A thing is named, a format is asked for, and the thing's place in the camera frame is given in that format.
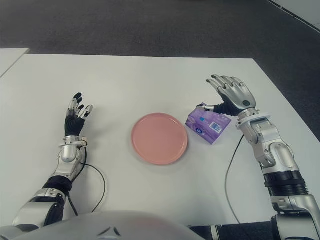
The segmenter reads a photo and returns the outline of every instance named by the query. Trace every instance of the cable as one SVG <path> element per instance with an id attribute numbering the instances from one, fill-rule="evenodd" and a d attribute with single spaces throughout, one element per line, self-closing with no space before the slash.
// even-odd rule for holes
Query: cable
<path id="1" fill-rule="evenodd" d="M 85 147 L 84 148 L 84 163 L 81 163 L 82 164 L 82 168 L 80 169 L 80 171 L 78 172 L 78 174 L 75 176 L 75 178 L 71 181 L 71 183 L 73 184 L 74 183 L 74 181 L 77 179 L 77 177 L 79 177 L 79 175 L 81 174 L 81 172 L 84 170 L 84 168 L 85 168 L 85 165 L 86 165 L 86 163 L 87 163 L 87 148 Z"/>
<path id="2" fill-rule="evenodd" d="M 74 212 L 74 215 L 78 216 L 79 214 L 78 214 L 78 212 L 77 212 L 77 209 L 76 209 L 74 203 L 71 201 L 71 197 L 70 197 L 69 192 L 67 193 L 67 197 L 68 197 L 70 206 L 71 206 L 71 208 L 72 208 L 72 210 L 73 210 L 73 212 Z"/>
<path id="3" fill-rule="evenodd" d="M 234 150 L 233 156 L 232 156 L 232 158 L 231 158 L 231 161 L 230 161 L 230 163 L 229 163 L 229 166 L 228 166 L 228 169 L 227 169 L 227 171 L 226 171 L 225 178 L 224 178 L 224 192 L 225 192 L 226 200 L 227 200 L 227 202 L 228 202 L 228 204 L 229 204 L 229 207 L 230 207 L 230 209 L 231 209 L 231 212 L 232 212 L 234 218 L 236 219 L 236 221 L 238 222 L 238 224 L 240 224 L 240 221 L 239 221 L 239 219 L 237 218 L 237 215 L 236 215 L 234 209 L 232 208 L 231 203 L 230 203 L 230 200 L 229 200 L 228 191 L 227 191 L 227 181 L 228 181 L 228 175 L 229 175 L 229 170 L 230 170 L 231 164 L 232 164 L 233 161 L 234 161 L 236 152 L 237 152 L 237 150 L 238 150 L 238 148 L 239 148 L 239 146 L 240 146 L 240 143 L 242 142 L 242 139 L 243 139 L 243 138 L 244 138 L 244 135 L 242 135 L 242 137 L 240 138 L 240 141 L 239 141 L 238 145 L 236 146 L 236 148 L 235 148 L 235 150 Z"/>
<path id="4" fill-rule="evenodd" d="M 92 165 L 87 164 L 87 163 L 81 163 L 81 164 L 83 164 L 83 166 L 89 166 L 89 167 L 95 169 L 95 170 L 101 175 L 102 180 L 103 180 L 103 194 L 102 194 L 102 197 L 101 197 L 100 201 L 98 202 L 98 204 L 97 204 L 97 205 L 94 207 L 94 209 L 91 211 L 91 213 L 93 213 L 93 212 L 97 209 L 97 207 L 101 204 L 102 200 L 103 200 L 104 197 L 105 197 L 106 188 L 107 188 L 106 179 L 105 179 L 104 175 L 101 173 L 101 171 L 99 171 L 99 169 L 96 168 L 95 166 L 92 166 Z"/>
<path id="5" fill-rule="evenodd" d="M 98 204 L 94 207 L 94 209 L 91 211 L 91 213 L 93 213 L 97 207 L 101 204 L 101 202 L 103 201 L 104 197 L 105 197 L 105 194 L 106 194 L 106 188 L 107 188 L 107 184 L 106 184 L 106 179 L 104 177 L 104 175 L 101 173 L 101 171 L 99 171 L 99 169 L 97 169 L 95 166 L 93 165 L 90 165 L 90 164 L 87 164 L 87 156 L 88 156 L 88 153 L 87 153 L 87 148 L 85 147 L 84 148 L 84 162 L 80 162 L 80 164 L 82 164 L 82 168 L 80 169 L 80 171 L 78 172 L 78 174 L 75 176 L 75 178 L 71 181 L 72 183 L 77 179 L 77 177 L 81 174 L 81 172 L 84 170 L 85 166 L 89 166 L 93 169 L 95 169 L 102 177 L 102 180 L 103 180 L 103 194 L 102 194 L 102 197 L 100 199 L 100 201 L 98 202 Z M 74 212 L 74 215 L 78 216 L 78 211 L 74 205 L 74 203 L 72 202 L 71 200 L 71 197 L 70 197 L 70 193 L 68 192 L 67 193 L 67 198 L 68 198 L 68 201 L 70 203 L 70 206 Z"/>
<path id="6" fill-rule="evenodd" d="M 241 142 L 242 142 L 242 139 L 244 139 L 244 135 L 242 135 L 242 137 L 240 138 L 239 143 L 238 143 L 238 145 L 236 146 L 236 148 L 235 148 L 235 150 L 234 150 L 234 153 L 233 153 L 233 156 L 232 156 L 231 161 L 230 161 L 230 163 L 229 163 L 228 169 L 227 169 L 227 171 L 226 171 L 226 173 L 225 173 L 225 178 L 224 178 L 224 193 L 225 193 L 226 200 L 227 200 L 227 202 L 228 202 L 228 205 L 229 205 L 229 207 L 230 207 L 230 210 L 231 210 L 234 218 L 235 218 L 236 221 L 238 222 L 238 224 L 239 224 L 240 228 L 242 229 L 242 231 L 244 232 L 244 234 L 248 237 L 248 239 L 251 240 L 251 237 L 249 236 L 249 234 L 247 233 L 247 231 L 242 227 L 242 225 L 241 225 L 241 223 L 240 223 L 240 221 L 239 221 L 239 219 L 238 219 L 238 217 L 237 217 L 237 215 L 236 215 L 236 213 L 235 213 L 235 211 L 234 211 L 234 209 L 233 209 L 233 207 L 232 207 L 232 205 L 231 205 L 231 203 L 230 203 L 229 196 L 228 196 L 228 190 L 227 190 L 227 182 L 228 182 L 228 175 L 229 175 L 230 167 L 231 167 L 231 165 L 232 165 L 232 163 L 233 163 L 233 161 L 234 161 L 234 159 L 235 159 L 235 155 L 236 155 L 237 150 L 238 150 L 238 148 L 239 148 L 239 146 L 240 146 L 240 144 L 241 144 Z"/>

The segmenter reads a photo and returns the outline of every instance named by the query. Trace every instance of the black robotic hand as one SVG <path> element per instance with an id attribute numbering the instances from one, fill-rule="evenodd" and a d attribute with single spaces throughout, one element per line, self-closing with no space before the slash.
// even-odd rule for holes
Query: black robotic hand
<path id="1" fill-rule="evenodd" d="M 224 103 L 219 105 L 198 105 L 198 109 L 218 114 L 238 116 L 242 111 L 256 107 L 256 100 L 247 86 L 236 77 L 212 75 L 207 79 Z"/>
<path id="2" fill-rule="evenodd" d="M 82 94 L 78 92 L 69 104 L 64 123 L 65 137 L 79 136 L 82 128 L 85 125 L 87 117 L 94 108 L 92 105 L 88 105 L 79 116 L 80 111 L 85 107 L 84 105 L 79 106 L 80 102 L 83 100 L 81 96 Z"/>

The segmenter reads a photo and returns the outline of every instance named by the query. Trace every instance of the robot finger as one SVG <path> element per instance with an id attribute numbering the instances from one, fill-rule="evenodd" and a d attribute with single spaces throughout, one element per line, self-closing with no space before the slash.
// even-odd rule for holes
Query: robot finger
<path id="1" fill-rule="evenodd" d="M 80 111 L 84 108 L 85 106 L 84 105 L 81 105 L 77 108 L 76 112 L 75 112 L 75 115 L 78 116 Z"/>
<path id="2" fill-rule="evenodd" d="M 92 105 L 88 105 L 85 110 L 81 113 L 80 118 L 86 120 L 87 117 L 90 115 L 94 107 Z"/>
<path id="3" fill-rule="evenodd" d="M 196 106 L 197 109 L 201 109 L 204 110 L 206 112 L 213 112 L 215 106 L 214 105 L 206 105 L 206 104 L 200 104 L 198 106 Z"/>
<path id="4" fill-rule="evenodd" d="M 217 82 L 216 80 L 210 79 L 210 78 L 207 79 L 206 82 L 211 84 L 211 86 L 214 87 L 214 89 L 216 91 L 218 91 L 218 88 L 222 88 L 223 87 L 219 82 Z"/>
<path id="5" fill-rule="evenodd" d="M 69 107 L 68 107 L 68 112 L 67 112 L 67 115 L 70 116 L 70 115 L 73 115 L 75 113 L 75 109 L 77 109 L 79 103 L 82 101 L 82 98 L 81 98 L 81 93 L 78 92 L 76 95 L 74 95 L 74 97 L 72 98 L 70 104 L 69 104 Z"/>
<path id="6" fill-rule="evenodd" d="M 239 86 L 243 86 L 243 85 L 244 85 L 244 82 L 243 82 L 242 80 L 240 80 L 239 78 L 234 77 L 234 76 L 232 76 L 231 78 L 232 78 L 232 79 L 234 80 L 234 82 L 235 82 L 236 84 L 238 84 Z"/>
<path id="7" fill-rule="evenodd" d="M 221 76 L 214 74 L 211 75 L 211 77 L 215 79 L 223 88 L 225 87 L 227 81 L 225 81 Z"/>
<path id="8" fill-rule="evenodd" d="M 229 77 L 229 76 L 221 76 L 221 77 L 226 82 L 225 84 L 229 84 L 230 86 L 234 85 L 235 80 L 233 80 L 231 77 Z"/>

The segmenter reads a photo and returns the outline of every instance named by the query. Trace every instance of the table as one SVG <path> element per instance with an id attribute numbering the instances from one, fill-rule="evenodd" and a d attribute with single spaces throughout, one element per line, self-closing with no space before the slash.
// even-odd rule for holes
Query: table
<path id="1" fill-rule="evenodd" d="M 272 115 L 294 151 L 307 186 L 320 202 L 320 143 L 253 59 L 166 58 L 26 54 L 1 79 L 1 224 L 40 189 L 57 165 L 71 97 L 82 92 L 92 104 L 83 136 L 88 163 L 107 178 L 100 211 L 154 213 L 184 225 L 235 224 L 225 192 L 225 174 L 241 132 L 233 118 L 213 145 L 187 129 L 188 147 L 171 165 L 142 161 L 133 151 L 131 129 L 149 113 L 167 113 L 182 123 L 201 102 L 222 102 L 205 82 L 211 74 L 245 80 L 257 107 Z M 243 141 L 228 179 L 231 204 L 242 223 L 269 221 L 272 208 L 251 146 Z M 85 169 L 74 182 L 73 203 L 88 213 L 103 190 L 99 175 Z M 73 213 L 66 205 L 64 218 Z"/>
<path id="2" fill-rule="evenodd" d="M 29 48 L 0 48 L 0 77 L 8 71 Z"/>

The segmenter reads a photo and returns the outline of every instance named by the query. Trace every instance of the silver robotic arm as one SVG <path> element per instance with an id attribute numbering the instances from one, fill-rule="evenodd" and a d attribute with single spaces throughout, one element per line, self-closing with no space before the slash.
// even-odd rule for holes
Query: silver robotic arm
<path id="1" fill-rule="evenodd" d="M 77 93 L 69 104 L 64 124 L 65 137 L 62 144 L 59 145 L 61 151 L 58 154 L 56 170 L 43 188 L 37 191 L 20 209 L 13 220 L 12 226 L 14 227 L 6 227 L 6 239 L 63 219 L 66 197 L 69 195 L 73 181 L 83 167 L 80 163 L 86 157 L 87 140 L 85 137 L 80 138 L 79 135 L 93 106 L 87 106 L 80 114 L 84 108 L 84 105 L 79 106 L 83 100 L 81 96 L 81 93 Z"/>
<path id="2" fill-rule="evenodd" d="M 256 100 L 236 77 L 212 75 L 210 83 L 224 103 L 198 105 L 198 109 L 238 117 L 237 129 L 252 145 L 278 214 L 271 219 L 274 238 L 320 240 L 320 210 L 294 159 L 270 116 L 256 110 Z"/>

